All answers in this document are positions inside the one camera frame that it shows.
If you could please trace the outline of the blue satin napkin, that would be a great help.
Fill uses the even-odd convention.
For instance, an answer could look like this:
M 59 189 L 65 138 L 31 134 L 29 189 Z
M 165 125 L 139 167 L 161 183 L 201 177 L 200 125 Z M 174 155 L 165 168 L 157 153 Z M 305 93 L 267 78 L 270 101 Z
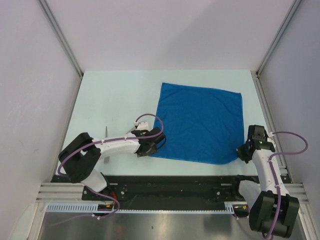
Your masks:
M 156 158 L 225 165 L 244 144 L 243 98 L 222 89 L 162 83 L 154 126 L 166 143 Z

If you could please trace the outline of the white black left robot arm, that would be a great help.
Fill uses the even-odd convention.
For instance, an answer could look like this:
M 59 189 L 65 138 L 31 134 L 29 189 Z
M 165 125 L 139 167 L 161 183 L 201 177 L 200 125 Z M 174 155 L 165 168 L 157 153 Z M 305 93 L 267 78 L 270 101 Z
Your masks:
M 159 127 L 152 130 L 134 129 L 122 137 L 98 139 L 87 132 L 79 134 L 58 155 L 60 170 L 73 184 L 81 183 L 93 190 L 100 200 L 110 196 L 111 188 L 102 173 L 95 167 L 98 161 L 122 154 L 150 156 L 158 152 L 166 143 L 167 137 Z

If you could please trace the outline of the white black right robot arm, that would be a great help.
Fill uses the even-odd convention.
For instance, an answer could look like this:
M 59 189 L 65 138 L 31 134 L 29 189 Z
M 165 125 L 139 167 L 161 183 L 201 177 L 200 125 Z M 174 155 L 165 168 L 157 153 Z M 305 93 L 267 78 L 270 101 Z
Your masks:
M 274 236 L 289 238 L 300 203 L 281 179 L 276 147 L 264 126 L 250 125 L 246 142 L 236 151 L 245 163 L 253 162 L 259 180 L 242 179 L 230 188 L 231 196 L 237 201 L 245 199 L 249 207 L 250 229 L 268 240 Z

